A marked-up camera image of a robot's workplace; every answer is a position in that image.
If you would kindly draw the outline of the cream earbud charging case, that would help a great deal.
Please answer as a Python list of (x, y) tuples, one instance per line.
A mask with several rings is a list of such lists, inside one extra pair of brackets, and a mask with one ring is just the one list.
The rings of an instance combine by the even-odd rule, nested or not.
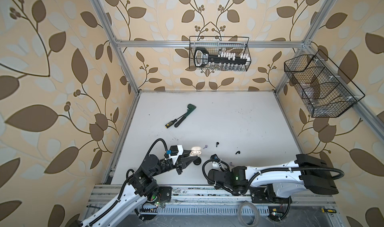
[(191, 148), (190, 156), (200, 156), (202, 154), (202, 148), (201, 147), (193, 147)]

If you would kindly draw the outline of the black tool in basket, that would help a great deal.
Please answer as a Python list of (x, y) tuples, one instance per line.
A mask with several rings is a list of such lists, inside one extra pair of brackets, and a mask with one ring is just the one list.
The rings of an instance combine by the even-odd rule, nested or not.
[(210, 53), (206, 48), (198, 47), (192, 55), (192, 62), (195, 67), (199, 68), (222, 68), (229, 66), (230, 68), (245, 68), (251, 64), (252, 59), (248, 53), (237, 54), (235, 52), (226, 52), (223, 48), (217, 51), (217, 54)]

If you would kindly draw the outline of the green pipe wrench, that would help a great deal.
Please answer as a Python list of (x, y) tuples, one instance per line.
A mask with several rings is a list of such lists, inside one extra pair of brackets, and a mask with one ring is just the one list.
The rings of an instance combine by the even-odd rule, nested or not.
[(175, 128), (181, 125), (181, 123), (196, 109), (196, 106), (193, 104), (188, 104), (187, 109), (187, 112), (174, 124)]

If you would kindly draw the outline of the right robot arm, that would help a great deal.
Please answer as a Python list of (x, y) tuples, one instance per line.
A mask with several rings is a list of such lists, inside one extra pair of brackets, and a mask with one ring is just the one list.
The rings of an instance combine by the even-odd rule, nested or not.
[(259, 203), (283, 204), (291, 196), (303, 191), (316, 195), (336, 195), (335, 181), (344, 177), (344, 171), (329, 167), (326, 161), (306, 154), (297, 154), (294, 161), (267, 166), (230, 167), (217, 155), (202, 165), (203, 176), (216, 190), (233, 196), (254, 195)]

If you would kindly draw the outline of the black round charging case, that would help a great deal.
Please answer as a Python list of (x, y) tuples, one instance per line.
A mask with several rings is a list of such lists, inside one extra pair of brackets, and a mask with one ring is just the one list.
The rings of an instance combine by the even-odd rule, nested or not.
[(202, 163), (202, 159), (200, 157), (196, 158), (194, 161), (193, 161), (194, 165), (198, 166)]

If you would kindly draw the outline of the black yellow screwdriver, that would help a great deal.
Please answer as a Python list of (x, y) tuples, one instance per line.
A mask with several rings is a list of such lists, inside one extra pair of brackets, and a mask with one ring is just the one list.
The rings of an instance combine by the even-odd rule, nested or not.
[(165, 127), (166, 127), (166, 128), (170, 128), (170, 127), (173, 126), (177, 121), (178, 121), (177, 119), (174, 119), (174, 120), (168, 122), (168, 123), (165, 125)]

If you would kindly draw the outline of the white tape roll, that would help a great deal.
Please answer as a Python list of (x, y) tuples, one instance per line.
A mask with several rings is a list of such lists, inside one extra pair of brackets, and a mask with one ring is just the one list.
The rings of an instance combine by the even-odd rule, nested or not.
[(254, 204), (243, 202), (238, 206), (237, 219), (243, 227), (257, 227), (261, 219), (260, 211)]

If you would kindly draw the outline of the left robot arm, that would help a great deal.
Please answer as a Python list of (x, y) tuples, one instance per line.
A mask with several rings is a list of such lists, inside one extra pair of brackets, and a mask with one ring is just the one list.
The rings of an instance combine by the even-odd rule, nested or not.
[(170, 148), (164, 139), (154, 141), (141, 165), (126, 176), (118, 195), (76, 227), (116, 227), (129, 214), (146, 202), (159, 202), (159, 185), (155, 176), (176, 170), (180, 175), (191, 163), (200, 158), (201, 147), (184, 150), (182, 145)]

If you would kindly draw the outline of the small yellow screwdriver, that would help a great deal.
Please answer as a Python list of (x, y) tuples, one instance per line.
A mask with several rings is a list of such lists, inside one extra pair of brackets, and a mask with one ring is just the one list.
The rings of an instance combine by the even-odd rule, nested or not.
[(337, 211), (335, 209), (325, 209), (325, 208), (321, 208), (321, 211), (323, 213), (332, 213), (332, 214), (336, 214)]

